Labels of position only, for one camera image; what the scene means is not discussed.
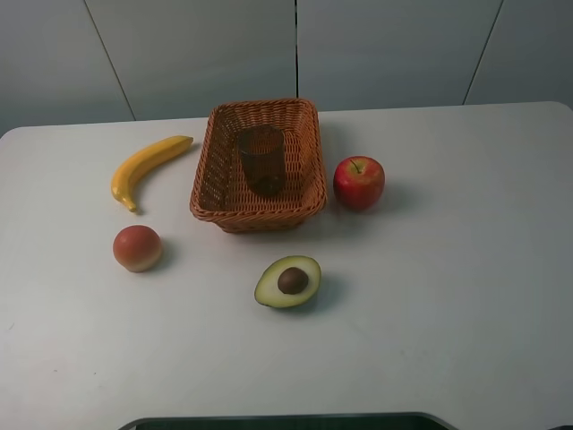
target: avocado flesh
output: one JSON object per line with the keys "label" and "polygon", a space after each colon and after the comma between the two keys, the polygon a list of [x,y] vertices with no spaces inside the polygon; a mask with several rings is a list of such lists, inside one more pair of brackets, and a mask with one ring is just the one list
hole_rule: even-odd
{"label": "avocado flesh", "polygon": [[[289,267],[297,267],[308,275],[308,285],[298,294],[285,294],[278,289],[278,277]],[[321,285],[321,267],[311,257],[292,255],[272,263],[254,290],[254,298],[261,305],[270,307],[292,307],[307,302],[316,294]]]}

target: red apple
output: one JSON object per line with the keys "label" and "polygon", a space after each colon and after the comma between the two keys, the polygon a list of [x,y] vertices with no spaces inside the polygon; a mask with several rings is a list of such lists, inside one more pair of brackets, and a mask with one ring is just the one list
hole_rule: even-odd
{"label": "red apple", "polygon": [[334,195],[353,211],[364,211],[374,205],[384,190],[384,169],[370,157],[349,157],[334,172]]}

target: black object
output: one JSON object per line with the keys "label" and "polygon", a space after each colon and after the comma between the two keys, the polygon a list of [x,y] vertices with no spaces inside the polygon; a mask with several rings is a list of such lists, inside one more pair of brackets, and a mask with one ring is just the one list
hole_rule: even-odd
{"label": "black object", "polygon": [[423,414],[381,414],[174,418],[139,424],[137,430],[453,430],[453,427]]}

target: panel seam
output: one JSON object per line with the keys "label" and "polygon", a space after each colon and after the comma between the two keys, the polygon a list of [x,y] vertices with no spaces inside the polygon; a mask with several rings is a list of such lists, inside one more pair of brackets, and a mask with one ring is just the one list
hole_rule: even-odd
{"label": "panel seam", "polygon": [[90,10],[90,7],[88,6],[88,2],[86,0],[83,0],[83,3],[86,6],[86,10],[88,11],[88,15],[90,16],[91,23],[93,24],[93,28],[96,29],[96,33],[98,34],[99,42],[101,43],[101,46],[104,48],[104,52],[106,53],[107,61],[109,62],[109,65],[111,66],[111,70],[114,72],[114,76],[115,76],[115,80],[117,81],[117,85],[119,85],[119,89],[121,90],[122,95],[124,96],[125,104],[127,105],[130,113],[132,114],[133,121],[137,121],[137,119],[135,118],[135,114],[133,113],[132,105],[129,103],[129,99],[127,98],[127,95],[125,94],[124,87],[123,87],[121,81],[119,80],[119,76],[117,75],[117,70],[115,69],[113,62],[111,61],[111,57],[109,56],[109,53],[107,52],[106,44],[104,43],[104,40],[101,38],[101,34],[99,33],[99,29],[98,29],[98,26],[96,25],[96,21],[93,19],[93,15],[91,14],[91,10]]}
{"label": "panel seam", "polygon": [[475,65],[474,74],[472,75],[472,79],[469,82],[469,85],[467,86],[466,95],[464,97],[464,101],[462,102],[462,105],[466,104],[467,96],[469,96],[469,91],[472,89],[472,85],[474,85],[475,76],[477,75],[477,71],[479,70],[480,65],[482,64],[483,54],[485,54],[485,49],[487,48],[488,43],[490,43],[490,37],[492,36],[493,28],[495,27],[495,24],[498,21],[498,17],[500,16],[500,12],[501,12],[501,7],[503,6],[504,2],[505,2],[505,0],[500,1],[500,6],[498,7],[498,12],[495,13],[495,18],[493,19],[492,27],[490,28],[490,32],[487,35],[487,39],[485,40],[485,43],[483,44],[482,54],[480,54],[480,57],[477,60],[477,64]]}
{"label": "panel seam", "polygon": [[298,0],[295,0],[295,85],[298,99]]}

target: avocado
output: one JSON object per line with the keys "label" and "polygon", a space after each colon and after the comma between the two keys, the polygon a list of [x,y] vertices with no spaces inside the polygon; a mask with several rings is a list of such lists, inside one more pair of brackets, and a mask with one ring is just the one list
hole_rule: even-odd
{"label": "avocado", "polygon": [[307,302],[321,285],[321,267],[311,257],[292,255],[272,263],[254,290],[261,305],[292,307]]}

